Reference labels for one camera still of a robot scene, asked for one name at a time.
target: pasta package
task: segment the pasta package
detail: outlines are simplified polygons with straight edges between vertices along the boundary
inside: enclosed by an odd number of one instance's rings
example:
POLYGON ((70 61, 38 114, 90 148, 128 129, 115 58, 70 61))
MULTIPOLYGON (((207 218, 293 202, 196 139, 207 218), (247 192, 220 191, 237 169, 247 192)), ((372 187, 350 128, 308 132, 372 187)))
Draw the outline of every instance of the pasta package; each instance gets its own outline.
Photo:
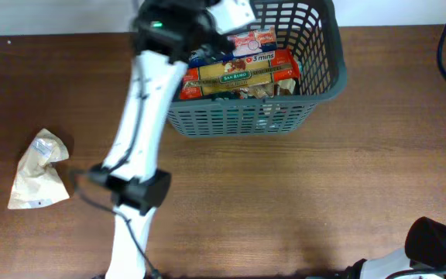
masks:
POLYGON ((184 76, 180 99, 200 98, 222 91, 249 88, 300 75, 290 50, 275 50, 217 64, 189 69, 184 76))

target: white background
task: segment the white background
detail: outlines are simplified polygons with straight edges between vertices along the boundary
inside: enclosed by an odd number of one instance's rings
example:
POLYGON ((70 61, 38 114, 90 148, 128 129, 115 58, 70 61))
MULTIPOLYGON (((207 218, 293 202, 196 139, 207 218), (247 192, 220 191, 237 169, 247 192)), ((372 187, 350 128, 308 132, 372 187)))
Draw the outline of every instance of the white background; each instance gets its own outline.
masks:
MULTIPOLYGON (((446 0, 333 1, 340 26, 446 22, 446 0)), ((130 0, 0 0, 0 35, 125 32, 132 16, 130 0)))

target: wooden table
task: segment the wooden table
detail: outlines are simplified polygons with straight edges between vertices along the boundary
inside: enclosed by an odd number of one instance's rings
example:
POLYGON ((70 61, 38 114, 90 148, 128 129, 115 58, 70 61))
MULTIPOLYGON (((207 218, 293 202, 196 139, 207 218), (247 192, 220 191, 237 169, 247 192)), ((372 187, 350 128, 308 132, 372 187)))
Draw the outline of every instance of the wooden table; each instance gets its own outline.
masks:
MULTIPOLYGON (((149 236, 155 265, 216 277, 343 269, 402 246, 423 215, 446 223, 440 31, 341 29, 348 86, 290 135, 188 139, 167 125, 159 165, 173 184, 149 236)), ((129 55, 125 34, 0 37, 0 278, 107 270, 112 216, 77 197, 6 206, 16 164, 43 127, 71 152, 61 173, 102 161, 129 55)), ((90 190, 108 204, 108 192, 90 190)))

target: wooden surface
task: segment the wooden surface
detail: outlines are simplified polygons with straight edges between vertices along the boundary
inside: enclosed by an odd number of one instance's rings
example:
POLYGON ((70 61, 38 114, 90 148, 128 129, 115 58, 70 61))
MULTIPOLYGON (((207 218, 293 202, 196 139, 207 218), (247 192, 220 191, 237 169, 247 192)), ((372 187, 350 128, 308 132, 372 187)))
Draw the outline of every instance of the wooden surface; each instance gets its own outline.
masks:
MULTIPOLYGON (((159 165, 173 184, 149 236, 154 264, 174 276, 343 269, 402 246, 423 215, 446 223, 440 31, 342 29, 348 86, 290 135, 188 139, 166 126, 159 165)), ((125 35, 0 37, 0 278, 107 270, 112 216, 77 197, 6 206, 16 164, 43 127, 71 151, 60 172, 102 161, 128 79, 125 35)))

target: white paper bag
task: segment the white paper bag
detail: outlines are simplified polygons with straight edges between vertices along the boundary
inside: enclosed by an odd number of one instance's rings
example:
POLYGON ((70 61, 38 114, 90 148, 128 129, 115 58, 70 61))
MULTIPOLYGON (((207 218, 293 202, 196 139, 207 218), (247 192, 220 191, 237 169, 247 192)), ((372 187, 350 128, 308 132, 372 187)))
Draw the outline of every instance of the white paper bag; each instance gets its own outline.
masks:
POLYGON ((66 159, 68 150, 63 142, 42 129, 19 161, 8 208, 41 208, 69 198, 51 165, 66 159))

